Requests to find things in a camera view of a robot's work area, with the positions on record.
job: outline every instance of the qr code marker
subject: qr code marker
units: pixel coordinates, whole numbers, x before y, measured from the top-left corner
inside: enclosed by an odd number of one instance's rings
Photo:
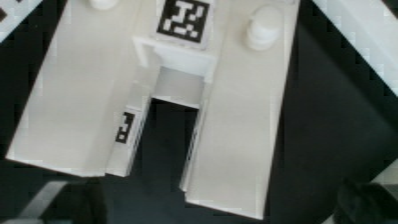
[[[156,32],[193,43],[202,42],[209,4],[195,0],[165,0]]]

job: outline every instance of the white plastic part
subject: white plastic part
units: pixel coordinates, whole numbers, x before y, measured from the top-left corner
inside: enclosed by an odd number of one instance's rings
[[[312,0],[398,95],[398,19],[382,0]]]
[[[243,42],[247,20],[265,4],[280,9],[284,29],[268,51]],[[263,219],[298,3],[233,1],[206,114],[181,187],[186,201]]]
[[[90,6],[99,10],[108,10],[115,7],[119,0],[89,0]]]
[[[272,5],[261,6],[250,16],[247,27],[247,46],[261,51],[266,50],[280,37],[282,13]]]
[[[67,181],[50,181],[46,183],[19,213],[19,216],[18,216],[19,218],[35,219],[41,217],[66,185],[67,185]]]
[[[42,0],[2,0],[0,11],[5,13],[3,19],[0,19],[0,43],[7,38],[16,26],[19,25],[28,13],[35,9]]]
[[[44,224],[39,219],[9,219],[2,224]]]
[[[7,159],[89,177],[106,171],[137,78],[131,44],[140,1],[92,10],[67,1]]]

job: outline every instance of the dark background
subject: dark background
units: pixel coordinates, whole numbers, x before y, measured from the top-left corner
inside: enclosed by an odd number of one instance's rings
[[[66,0],[44,0],[0,44],[3,158]],[[266,200],[266,221],[185,204],[177,189],[197,111],[153,101],[128,178],[101,178],[108,223],[318,224],[343,178],[368,182],[398,157],[398,99],[309,0],[302,0]],[[0,220],[48,180],[78,180],[0,160]]]

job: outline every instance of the white plastic block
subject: white plastic block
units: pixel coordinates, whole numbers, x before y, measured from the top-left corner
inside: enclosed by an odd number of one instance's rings
[[[268,4],[284,32],[266,51],[245,45],[249,18]],[[186,201],[263,219],[298,1],[233,1],[199,141],[181,187]]]
[[[7,159],[103,176],[135,79],[140,1],[110,11],[67,1]]]

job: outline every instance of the rectangular slot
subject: rectangular slot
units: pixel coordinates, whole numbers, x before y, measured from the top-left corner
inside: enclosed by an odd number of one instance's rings
[[[161,67],[153,98],[199,108],[202,89],[202,76]]]

